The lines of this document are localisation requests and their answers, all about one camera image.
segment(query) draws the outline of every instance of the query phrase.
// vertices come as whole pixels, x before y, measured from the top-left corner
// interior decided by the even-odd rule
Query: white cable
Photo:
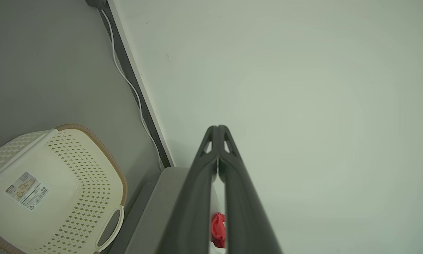
[[[158,168],[161,170],[161,163],[160,163],[160,152],[158,151],[158,148],[156,146],[156,143],[154,141],[154,139],[152,138],[152,136],[150,135],[149,130],[147,129],[147,125],[144,122],[144,118],[142,117],[142,108],[141,108],[141,100],[139,99],[139,95],[135,89],[135,87],[131,84],[131,82],[128,81],[128,79],[125,77],[125,75],[123,74],[123,72],[121,71],[121,69],[119,69],[119,65],[116,61],[116,52],[114,50],[114,36],[113,36],[113,29],[111,28],[111,23],[108,19],[108,16],[106,16],[105,12],[102,10],[103,15],[105,16],[106,21],[108,22],[108,27],[109,27],[109,33],[111,34],[111,47],[113,48],[113,60],[114,60],[114,64],[116,65],[116,68],[118,68],[119,73],[121,74],[121,76],[125,79],[125,81],[127,81],[128,85],[131,86],[131,88],[133,89],[133,91],[136,94],[136,98],[138,98],[138,106],[139,106],[139,116],[141,117],[141,122],[142,122],[142,126],[145,129],[145,132],[147,132],[147,134],[150,137],[150,140],[152,140],[152,143],[155,146],[156,149],[156,153],[158,156]]]

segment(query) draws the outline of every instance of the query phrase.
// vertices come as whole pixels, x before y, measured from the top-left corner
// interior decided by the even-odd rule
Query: cream plastic basket
[[[10,254],[94,254],[117,236],[126,180],[100,140],[66,124],[0,148],[0,248]],[[118,225],[99,239],[112,215]]]

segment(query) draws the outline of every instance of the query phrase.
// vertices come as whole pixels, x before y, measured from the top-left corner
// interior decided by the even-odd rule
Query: product label
[[[37,178],[24,172],[7,188],[6,193],[29,211],[34,211],[49,191]]]

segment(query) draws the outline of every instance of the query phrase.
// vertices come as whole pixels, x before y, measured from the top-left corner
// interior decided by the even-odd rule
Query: gray floor
[[[130,199],[158,170],[138,114],[96,9],[83,0],[0,0],[0,146],[83,124],[118,161]]]

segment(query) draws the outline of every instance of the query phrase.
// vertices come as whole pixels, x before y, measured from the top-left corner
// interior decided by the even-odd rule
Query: red fabric
[[[226,247],[226,227],[223,223],[225,221],[226,216],[218,212],[215,213],[213,219],[211,220],[211,239],[218,248]]]

